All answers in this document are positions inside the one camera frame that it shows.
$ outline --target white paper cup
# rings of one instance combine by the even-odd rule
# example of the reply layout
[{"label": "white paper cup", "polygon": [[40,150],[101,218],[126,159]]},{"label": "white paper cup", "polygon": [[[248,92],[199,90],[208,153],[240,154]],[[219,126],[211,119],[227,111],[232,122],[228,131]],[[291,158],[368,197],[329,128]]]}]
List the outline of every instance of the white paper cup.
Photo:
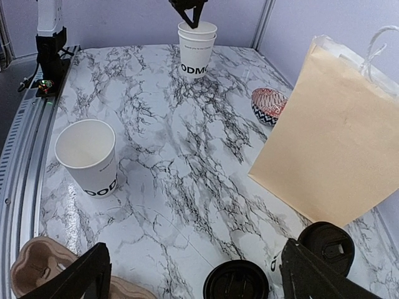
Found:
[{"label": "white paper cup", "polygon": [[180,72],[189,78],[202,78],[208,70],[214,40],[196,40],[185,37],[179,31],[180,37]]},{"label": "white paper cup", "polygon": [[199,22],[196,29],[192,29],[186,22],[181,22],[178,25],[179,31],[189,39],[212,39],[216,35],[218,27],[209,22]]},{"label": "white paper cup", "polygon": [[81,120],[65,128],[55,142],[55,157],[91,197],[105,198],[117,186],[116,135],[100,120]]}]

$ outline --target gray wall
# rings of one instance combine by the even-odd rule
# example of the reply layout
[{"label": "gray wall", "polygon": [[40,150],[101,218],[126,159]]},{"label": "gray wall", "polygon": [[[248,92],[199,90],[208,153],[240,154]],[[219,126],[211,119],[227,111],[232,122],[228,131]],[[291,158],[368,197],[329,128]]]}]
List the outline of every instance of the gray wall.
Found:
[{"label": "gray wall", "polygon": [[[36,52],[35,0],[1,0],[17,57]],[[249,47],[264,0],[209,0],[202,20],[219,27],[219,45]],[[82,48],[177,43],[180,16],[168,0],[64,0],[68,44]]]},{"label": "gray wall", "polygon": [[[327,34],[365,56],[374,33],[385,25],[399,26],[398,0],[277,0],[260,52],[295,85],[313,36]],[[388,48],[373,64],[399,82],[399,33],[386,32],[375,44]],[[399,191],[378,210],[399,250]]]}]

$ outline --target paper bag handle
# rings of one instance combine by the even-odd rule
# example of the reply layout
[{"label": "paper bag handle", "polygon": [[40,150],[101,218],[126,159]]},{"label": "paper bag handle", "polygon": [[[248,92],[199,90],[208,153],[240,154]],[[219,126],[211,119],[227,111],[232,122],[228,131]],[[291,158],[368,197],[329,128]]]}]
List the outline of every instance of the paper bag handle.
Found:
[{"label": "paper bag handle", "polygon": [[381,34],[383,34],[385,31],[398,31],[399,32],[399,27],[398,26],[384,26],[380,30],[378,30],[372,37],[372,39],[368,45],[366,58],[360,66],[360,73],[365,77],[365,74],[367,71],[367,76],[370,79],[370,81],[373,81],[372,80],[372,61],[376,56],[379,56],[385,50],[385,48],[387,47],[387,44],[383,44],[373,54],[372,54],[372,48],[373,48],[373,45],[374,45],[375,41],[377,40],[377,38]]}]

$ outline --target red patterned dish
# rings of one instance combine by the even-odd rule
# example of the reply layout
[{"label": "red patterned dish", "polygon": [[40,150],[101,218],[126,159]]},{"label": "red patterned dish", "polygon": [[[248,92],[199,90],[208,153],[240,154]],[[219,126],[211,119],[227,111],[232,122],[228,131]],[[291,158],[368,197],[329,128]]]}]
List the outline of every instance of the red patterned dish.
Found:
[{"label": "red patterned dish", "polygon": [[287,97],[277,90],[258,88],[252,93],[252,110],[258,120],[274,126],[287,103]]}]

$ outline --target white marble pattern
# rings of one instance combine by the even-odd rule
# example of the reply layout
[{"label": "white marble pattern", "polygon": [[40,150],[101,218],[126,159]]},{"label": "white marble pattern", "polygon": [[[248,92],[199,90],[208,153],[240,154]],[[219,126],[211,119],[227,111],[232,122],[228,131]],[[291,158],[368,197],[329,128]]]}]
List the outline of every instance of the white marble pattern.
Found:
[{"label": "white marble pattern", "polygon": [[[209,74],[194,83],[178,61],[171,45],[77,54],[51,136],[40,233],[78,254],[107,243],[113,274],[159,298],[202,298],[215,266],[247,259],[266,271],[309,221],[247,177],[270,133],[251,92],[288,96],[283,79],[252,49],[215,47]],[[119,186],[104,200],[87,197],[54,157],[57,135],[84,118],[117,133]],[[346,230],[361,252],[359,284],[399,298],[399,263],[376,212]]]}]

